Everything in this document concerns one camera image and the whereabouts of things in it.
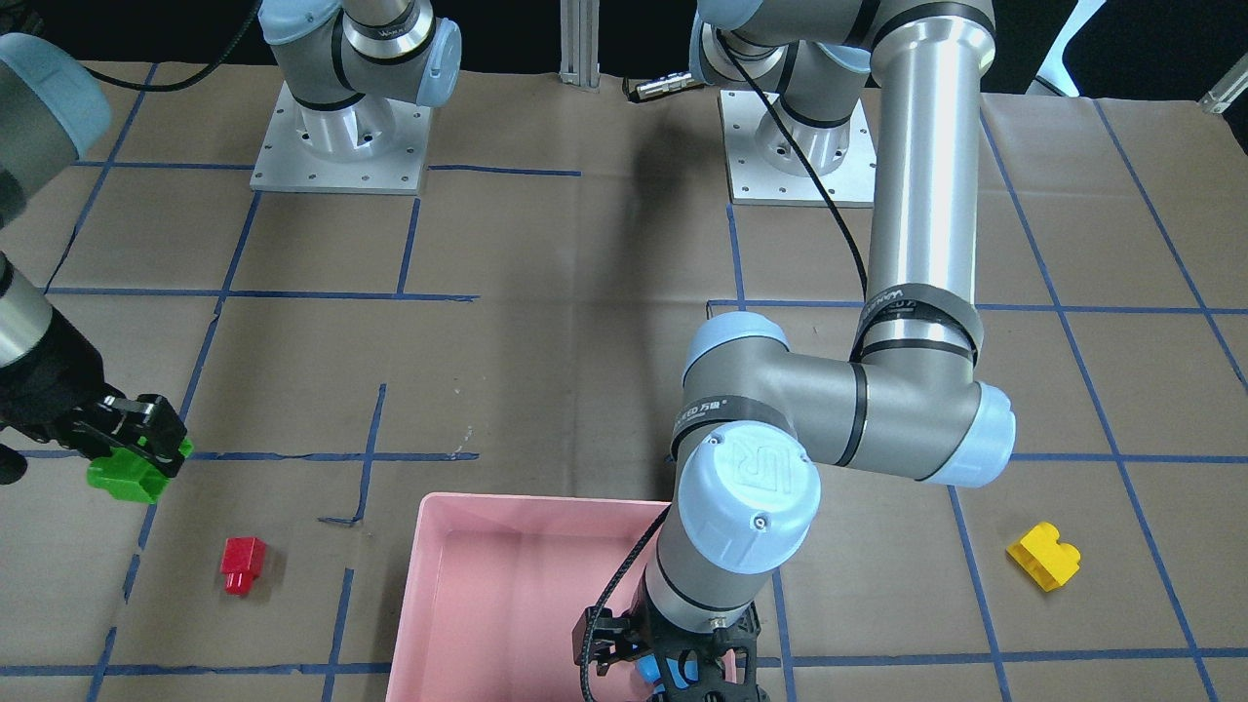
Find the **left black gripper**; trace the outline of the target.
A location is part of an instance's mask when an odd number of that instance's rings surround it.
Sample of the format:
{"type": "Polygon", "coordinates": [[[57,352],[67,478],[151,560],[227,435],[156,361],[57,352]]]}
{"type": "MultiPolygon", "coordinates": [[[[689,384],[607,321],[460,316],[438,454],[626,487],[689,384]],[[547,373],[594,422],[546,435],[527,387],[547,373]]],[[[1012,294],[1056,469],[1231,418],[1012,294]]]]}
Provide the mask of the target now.
{"type": "Polygon", "coordinates": [[[597,701],[590,675],[605,676],[612,665],[654,656],[668,688],[665,695],[646,697],[649,701],[768,701],[758,681],[760,631],[755,605],[748,605],[735,623],[709,635],[671,623],[646,595],[638,595],[620,616],[590,605],[573,628],[573,662],[580,668],[582,696],[597,701]],[[699,681],[688,690],[675,690],[668,680],[666,658],[695,660],[699,681]]]}

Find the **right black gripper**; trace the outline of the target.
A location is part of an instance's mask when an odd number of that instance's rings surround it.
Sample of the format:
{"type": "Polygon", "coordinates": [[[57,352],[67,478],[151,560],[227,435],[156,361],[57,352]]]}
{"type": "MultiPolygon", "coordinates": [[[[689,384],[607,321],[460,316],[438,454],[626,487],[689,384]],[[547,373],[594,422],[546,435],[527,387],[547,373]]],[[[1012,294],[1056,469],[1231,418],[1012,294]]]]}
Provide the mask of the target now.
{"type": "Polygon", "coordinates": [[[173,478],[188,453],[187,428],[168,398],[112,395],[97,349],[72,324],[49,324],[42,339],[1,370],[2,427],[89,458],[132,456],[173,478]]]}

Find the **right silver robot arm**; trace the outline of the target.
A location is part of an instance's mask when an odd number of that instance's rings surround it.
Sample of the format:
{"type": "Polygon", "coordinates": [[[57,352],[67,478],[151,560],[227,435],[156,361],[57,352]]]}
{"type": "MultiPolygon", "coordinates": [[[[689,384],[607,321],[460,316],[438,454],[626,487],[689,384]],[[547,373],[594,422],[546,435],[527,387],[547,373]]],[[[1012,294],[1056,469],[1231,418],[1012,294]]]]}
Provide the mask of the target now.
{"type": "MultiPolygon", "coordinates": [[[[414,194],[432,107],[449,101],[461,27],[428,1],[262,1],[253,17],[285,91],[253,189],[414,194]]],[[[101,77],[27,34],[1,41],[1,214],[89,154],[110,125],[101,77]]],[[[193,447],[163,396],[126,397],[101,355],[9,260],[1,277],[2,425],[89,458],[89,485],[154,503],[193,447]]]]}

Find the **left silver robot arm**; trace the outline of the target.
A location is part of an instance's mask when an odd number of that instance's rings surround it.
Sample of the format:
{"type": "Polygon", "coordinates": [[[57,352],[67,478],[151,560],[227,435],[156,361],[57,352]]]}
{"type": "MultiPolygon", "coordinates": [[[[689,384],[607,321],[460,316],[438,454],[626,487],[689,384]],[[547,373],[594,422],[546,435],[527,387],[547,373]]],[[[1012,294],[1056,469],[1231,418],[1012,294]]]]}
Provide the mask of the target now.
{"type": "Polygon", "coordinates": [[[990,483],[1015,448],[1002,391],[976,381],[973,304],[988,1],[701,1],[696,79],[778,92],[776,132],[841,129],[881,89],[864,306],[847,360],[792,351],[765,316],[700,326],[671,430],[675,488],[573,630],[592,676],[650,657],[655,701],[763,701],[755,596],[801,546],[819,465],[919,483],[990,483]]]}

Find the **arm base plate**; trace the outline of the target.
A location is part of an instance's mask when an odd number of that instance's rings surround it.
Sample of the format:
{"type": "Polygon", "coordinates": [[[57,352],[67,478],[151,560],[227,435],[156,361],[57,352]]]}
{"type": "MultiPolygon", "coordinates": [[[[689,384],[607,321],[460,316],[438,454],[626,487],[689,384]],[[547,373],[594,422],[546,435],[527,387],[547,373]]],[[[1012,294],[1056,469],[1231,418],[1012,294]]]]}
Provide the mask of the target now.
{"type": "Polygon", "coordinates": [[[824,206],[829,196],[842,209],[872,209],[877,147],[861,99],[847,122],[821,130],[794,121],[779,95],[765,96],[795,142],[787,142],[758,95],[723,90],[719,97],[731,204],[824,206]]]}
{"type": "Polygon", "coordinates": [[[282,194],[417,196],[433,107],[366,95],[337,111],[295,101],[282,86],[250,186],[282,194]]]}

